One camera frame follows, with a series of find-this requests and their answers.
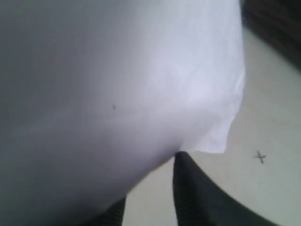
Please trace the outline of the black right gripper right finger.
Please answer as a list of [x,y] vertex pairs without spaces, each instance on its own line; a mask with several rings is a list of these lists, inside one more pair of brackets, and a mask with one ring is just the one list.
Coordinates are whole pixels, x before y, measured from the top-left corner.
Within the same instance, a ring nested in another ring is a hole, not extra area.
[[174,156],[173,197],[180,226],[271,226],[220,189],[186,152]]

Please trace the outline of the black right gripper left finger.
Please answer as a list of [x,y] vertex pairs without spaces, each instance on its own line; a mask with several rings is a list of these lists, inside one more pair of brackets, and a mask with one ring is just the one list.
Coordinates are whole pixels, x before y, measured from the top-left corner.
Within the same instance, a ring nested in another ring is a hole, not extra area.
[[126,197],[118,201],[94,221],[94,226],[122,226],[126,205]]

